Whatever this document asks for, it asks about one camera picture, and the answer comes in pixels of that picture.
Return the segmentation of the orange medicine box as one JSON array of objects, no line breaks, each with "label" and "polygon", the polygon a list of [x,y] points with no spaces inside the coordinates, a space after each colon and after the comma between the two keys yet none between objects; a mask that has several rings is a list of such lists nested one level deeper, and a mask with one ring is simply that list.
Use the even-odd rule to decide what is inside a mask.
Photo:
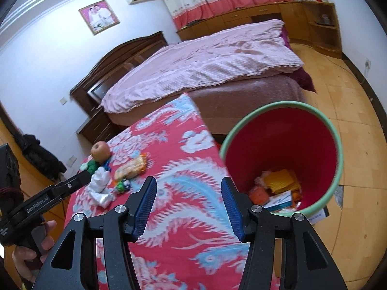
[{"label": "orange medicine box", "polygon": [[270,196],[261,186],[254,186],[249,191],[248,196],[252,203],[254,203],[255,205],[263,206],[270,201]]}]

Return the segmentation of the white plastic bag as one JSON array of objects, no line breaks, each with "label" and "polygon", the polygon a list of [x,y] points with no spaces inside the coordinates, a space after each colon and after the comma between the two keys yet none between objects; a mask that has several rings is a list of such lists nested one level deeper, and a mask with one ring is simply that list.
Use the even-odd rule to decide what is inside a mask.
[{"label": "white plastic bag", "polygon": [[92,202],[104,209],[116,199],[114,189],[108,187],[111,181],[110,172],[99,167],[87,185],[87,192]]}]

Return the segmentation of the golden snack wrapper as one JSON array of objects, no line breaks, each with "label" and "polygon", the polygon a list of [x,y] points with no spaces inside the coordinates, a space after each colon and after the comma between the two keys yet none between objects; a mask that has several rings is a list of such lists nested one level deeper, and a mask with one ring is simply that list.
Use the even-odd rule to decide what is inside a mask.
[{"label": "golden snack wrapper", "polygon": [[140,154],[134,159],[130,159],[124,165],[121,165],[114,174],[115,181],[123,179],[133,179],[146,171],[148,159],[145,154]]}]

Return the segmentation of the white blue medicine box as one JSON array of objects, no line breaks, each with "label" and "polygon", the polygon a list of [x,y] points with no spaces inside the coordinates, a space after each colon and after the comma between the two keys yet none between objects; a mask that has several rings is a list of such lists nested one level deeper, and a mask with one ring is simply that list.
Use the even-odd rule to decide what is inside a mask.
[{"label": "white blue medicine box", "polygon": [[268,211],[278,211],[293,205],[292,192],[290,190],[271,196],[263,207]]}]

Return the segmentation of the yellow foam fruit net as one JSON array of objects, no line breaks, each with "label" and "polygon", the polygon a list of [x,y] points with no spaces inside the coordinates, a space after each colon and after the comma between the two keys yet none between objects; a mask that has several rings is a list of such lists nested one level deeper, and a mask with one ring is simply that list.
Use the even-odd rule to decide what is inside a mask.
[{"label": "yellow foam fruit net", "polygon": [[292,170],[283,169],[272,172],[265,178],[268,189],[272,194],[277,195],[285,191],[301,191],[301,185]]}]

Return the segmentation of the white curly toy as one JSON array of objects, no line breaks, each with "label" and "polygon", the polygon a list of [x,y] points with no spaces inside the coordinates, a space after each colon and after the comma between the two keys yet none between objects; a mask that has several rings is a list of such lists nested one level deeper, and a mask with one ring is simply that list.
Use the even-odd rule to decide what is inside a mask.
[{"label": "white curly toy", "polygon": [[263,187],[264,189],[268,189],[268,186],[265,182],[265,178],[269,176],[272,172],[271,171],[263,171],[260,176],[258,176],[255,180],[254,183],[256,186]]}]

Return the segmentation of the small green black toy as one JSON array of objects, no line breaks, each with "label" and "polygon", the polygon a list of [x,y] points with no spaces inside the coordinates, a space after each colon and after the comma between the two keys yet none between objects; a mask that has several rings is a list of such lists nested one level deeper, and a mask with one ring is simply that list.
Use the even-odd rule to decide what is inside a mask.
[{"label": "small green black toy", "polygon": [[130,189],[131,189],[131,181],[129,179],[125,179],[125,178],[119,180],[115,186],[116,192],[118,192],[120,194],[125,193],[125,192],[129,192]]}]

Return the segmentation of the blue fidget spinner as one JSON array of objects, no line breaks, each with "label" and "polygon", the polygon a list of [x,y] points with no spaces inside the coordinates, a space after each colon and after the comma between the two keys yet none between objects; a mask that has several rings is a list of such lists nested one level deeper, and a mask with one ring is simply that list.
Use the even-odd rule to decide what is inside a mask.
[{"label": "blue fidget spinner", "polygon": [[110,166],[110,162],[111,162],[111,158],[109,158],[105,162],[101,163],[100,166],[103,167],[103,169],[105,169],[106,171],[111,172],[112,168]]}]

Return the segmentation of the red floral tablecloth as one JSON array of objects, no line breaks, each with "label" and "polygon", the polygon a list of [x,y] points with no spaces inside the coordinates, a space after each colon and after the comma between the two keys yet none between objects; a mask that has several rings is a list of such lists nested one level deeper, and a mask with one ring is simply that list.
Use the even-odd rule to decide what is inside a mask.
[{"label": "red floral tablecloth", "polygon": [[197,106],[170,101],[109,141],[110,168],[145,154],[157,196],[129,246],[142,289],[237,289],[249,247],[234,235],[220,183],[228,171]]}]

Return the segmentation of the green plush toy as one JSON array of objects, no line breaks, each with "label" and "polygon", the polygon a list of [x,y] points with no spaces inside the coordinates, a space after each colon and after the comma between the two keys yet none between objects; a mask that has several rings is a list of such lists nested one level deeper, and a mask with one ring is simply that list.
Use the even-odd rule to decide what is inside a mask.
[{"label": "green plush toy", "polygon": [[80,172],[88,171],[90,175],[93,175],[95,171],[100,167],[100,164],[95,160],[90,160],[88,162],[82,163],[82,165],[79,168]]}]

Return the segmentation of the black clothing on door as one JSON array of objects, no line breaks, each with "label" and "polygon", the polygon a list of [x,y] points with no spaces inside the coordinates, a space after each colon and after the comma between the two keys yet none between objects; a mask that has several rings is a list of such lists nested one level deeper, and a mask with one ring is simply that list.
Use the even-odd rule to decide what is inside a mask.
[{"label": "black clothing on door", "polygon": [[13,138],[27,161],[45,177],[51,181],[58,181],[64,175],[67,170],[65,165],[42,147],[40,140],[34,135],[16,133]]}]

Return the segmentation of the red apple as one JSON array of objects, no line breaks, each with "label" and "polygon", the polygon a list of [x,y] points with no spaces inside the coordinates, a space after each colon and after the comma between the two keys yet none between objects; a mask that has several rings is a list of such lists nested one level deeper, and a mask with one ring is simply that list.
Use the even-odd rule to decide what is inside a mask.
[{"label": "red apple", "polygon": [[112,152],[110,150],[110,147],[105,141],[96,142],[90,150],[90,154],[93,160],[98,163],[103,163],[107,161],[110,158],[111,153]]}]

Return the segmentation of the dark wooden nightstand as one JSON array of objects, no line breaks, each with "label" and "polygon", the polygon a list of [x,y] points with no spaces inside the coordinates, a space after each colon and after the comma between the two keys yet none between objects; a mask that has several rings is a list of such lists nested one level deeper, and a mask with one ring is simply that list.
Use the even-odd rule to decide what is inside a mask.
[{"label": "dark wooden nightstand", "polygon": [[114,124],[108,114],[99,107],[95,112],[78,128],[77,134],[83,136],[90,143],[109,141],[119,134],[122,129]]}]

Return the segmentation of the red bin green rim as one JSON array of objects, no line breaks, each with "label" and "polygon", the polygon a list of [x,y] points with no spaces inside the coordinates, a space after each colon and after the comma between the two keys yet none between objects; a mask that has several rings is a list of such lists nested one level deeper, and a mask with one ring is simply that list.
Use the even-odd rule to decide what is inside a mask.
[{"label": "red bin green rim", "polygon": [[306,217],[327,206],[344,166],[333,123],[320,110],[297,101],[270,103],[245,116],[225,138],[220,157],[242,193],[264,171],[295,172],[302,190],[298,212]]}]

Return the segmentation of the wooden bed with headboard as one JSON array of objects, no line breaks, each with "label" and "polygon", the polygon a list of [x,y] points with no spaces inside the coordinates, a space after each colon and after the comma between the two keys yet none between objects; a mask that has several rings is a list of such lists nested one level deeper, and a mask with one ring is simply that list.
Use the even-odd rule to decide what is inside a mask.
[{"label": "wooden bed with headboard", "polygon": [[[167,47],[161,31],[122,43],[108,52],[89,74],[70,91],[70,96],[90,117],[102,98],[121,78],[158,50]],[[291,100],[303,102],[303,92],[315,92],[311,76],[302,68],[274,77],[227,82],[204,87],[189,93],[212,134],[226,135],[251,111],[272,102]],[[146,102],[125,113],[108,113],[122,130],[177,98],[176,94],[155,102]]]}]

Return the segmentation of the pink quilt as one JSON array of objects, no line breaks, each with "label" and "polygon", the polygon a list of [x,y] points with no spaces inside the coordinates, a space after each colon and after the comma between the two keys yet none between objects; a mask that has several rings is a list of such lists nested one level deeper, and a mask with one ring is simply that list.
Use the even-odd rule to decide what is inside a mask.
[{"label": "pink quilt", "polygon": [[126,113],[187,90],[293,73],[304,63],[282,39],[283,26],[268,20],[164,46],[115,83],[100,105]]}]

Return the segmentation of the long wooden cabinet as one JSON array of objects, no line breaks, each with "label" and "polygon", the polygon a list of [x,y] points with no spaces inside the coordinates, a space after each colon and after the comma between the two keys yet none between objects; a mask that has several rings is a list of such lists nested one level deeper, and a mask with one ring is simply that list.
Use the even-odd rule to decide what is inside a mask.
[{"label": "long wooden cabinet", "polygon": [[328,2],[293,1],[238,8],[177,31],[183,41],[200,38],[244,24],[279,19],[291,43],[306,44],[333,57],[342,57],[342,44],[335,5]]}]

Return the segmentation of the framed wall picture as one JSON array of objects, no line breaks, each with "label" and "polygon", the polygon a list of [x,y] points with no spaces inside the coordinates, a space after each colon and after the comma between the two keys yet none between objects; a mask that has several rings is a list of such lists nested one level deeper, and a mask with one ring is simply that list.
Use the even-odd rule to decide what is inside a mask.
[{"label": "framed wall picture", "polygon": [[97,35],[120,23],[106,0],[80,8],[79,13],[93,35]]}]

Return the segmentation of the wall power socket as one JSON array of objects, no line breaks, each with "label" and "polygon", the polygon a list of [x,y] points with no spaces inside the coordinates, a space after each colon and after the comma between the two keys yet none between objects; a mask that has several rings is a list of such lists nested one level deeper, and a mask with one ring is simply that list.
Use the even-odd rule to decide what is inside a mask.
[{"label": "wall power socket", "polygon": [[371,61],[369,59],[366,59],[365,61],[365,68],[370,69],[371,68]]}]

